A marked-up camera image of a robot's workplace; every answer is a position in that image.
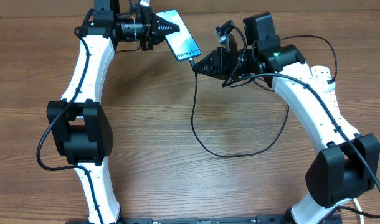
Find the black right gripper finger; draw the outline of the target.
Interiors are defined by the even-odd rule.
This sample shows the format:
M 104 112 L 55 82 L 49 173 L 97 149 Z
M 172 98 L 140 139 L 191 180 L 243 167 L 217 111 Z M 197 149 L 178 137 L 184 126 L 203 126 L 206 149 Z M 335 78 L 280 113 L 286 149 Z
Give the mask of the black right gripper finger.
M 223 64 L 220 62 L 200 61 L 192 66 L 192 70 L 195 73 L 206 75 L 219 80 L 225 80 L 228 78 L 228 74 L 226 73 Z
M 220 62 L 223 64 L 223 56 L 224 56 L 224 49 L 223 48 L 217 48 L 216 50 L 213 50 L 210 54 L 208 54 L 205 58 L 203 58 L 202 62 L 205 61 L 212 61 L 212 62 Z

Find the blue Galaxy S24+ smartphone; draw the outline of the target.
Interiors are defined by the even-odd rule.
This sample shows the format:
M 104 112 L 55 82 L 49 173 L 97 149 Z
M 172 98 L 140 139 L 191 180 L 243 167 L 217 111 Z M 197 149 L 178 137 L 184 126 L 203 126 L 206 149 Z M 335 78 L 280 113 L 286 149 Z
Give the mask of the blue Galaxy S24+ smartphone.
M 179 32 L 166 36 L 166 41 L 177 61 L 200 56 L 201 50 L 177 10 L 158 12 L 156 15 L 179 26 Z

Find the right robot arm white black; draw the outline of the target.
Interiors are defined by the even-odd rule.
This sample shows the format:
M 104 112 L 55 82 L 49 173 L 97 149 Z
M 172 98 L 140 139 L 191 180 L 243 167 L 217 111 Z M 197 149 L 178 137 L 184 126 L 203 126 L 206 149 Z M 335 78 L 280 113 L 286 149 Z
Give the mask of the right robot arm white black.
M 215 29 L 220 46 L 194 63 L 195 74 L 239 87 L 262 79 L 281 96 L 305 128 L 316 157 L 306 172 L 307 194 L 282 215 L 257 215 L 257 223 L 338 223 L 335 212 L 350 200 L 377 188 L 380 143 L 375 135 L 362 135 L 338 108 L 335 77 L 326 67 L 307 64 L 294 45 L 282 45 L 268 12 L 246 17 L 239 34 L 227 21 Z

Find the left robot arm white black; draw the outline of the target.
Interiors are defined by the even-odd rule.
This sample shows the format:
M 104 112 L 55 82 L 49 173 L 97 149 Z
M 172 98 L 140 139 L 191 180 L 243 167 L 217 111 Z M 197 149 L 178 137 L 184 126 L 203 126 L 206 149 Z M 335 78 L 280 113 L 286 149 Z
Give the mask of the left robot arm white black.
M 120 11 L 118 1 L 95 1 L 82 24 L 74 29 L 80 41 L 75 70 L 59 101 L 47 105 L 49 126 L 37 147 L 38 164 L 46 166 L 40 152 L 52 134 L 58 153 L 68 164 L 57 170 L 73 169 L 81 182 L 88 205 L 86 223 L 123 223 L 109 171 L 113 131 L 101 106 L 103 84 L 119 42 L 138 42 L 151 50 L 165 37 L 179 31 L 178 25 L 157 16 L 149 1 L 131 3 Z

